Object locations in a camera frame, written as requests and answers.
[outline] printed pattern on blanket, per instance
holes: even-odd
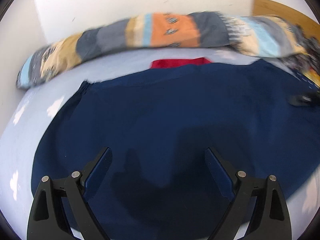
[[[22,66],[16,86],[28,89],[83,62],[128,49],[226,45],[257,57],[306,54],[292,26],[279,17],[232,17],[218,12],[153,13],[74,34],[41,48]]]

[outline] bed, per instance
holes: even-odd
[[[31,173],[38,143],[51,120],[63,104],[77,91],[84,80],[99,82],[150,68],[162,58],[206,57],[212,62],[248,65],[258,58],[238,54],[229,48],[215,49],[143,49],[104,56],[67,71],[52,81],[27,91],[1,139],[0,210],[12,229],[26,239],[28,217],[33,201]],[[288,74],[281,64],[273,62]],[[287,200],[292,239],[305,231],[320,207],[320,166]],[[235,239],[244,235],[246,225]]]

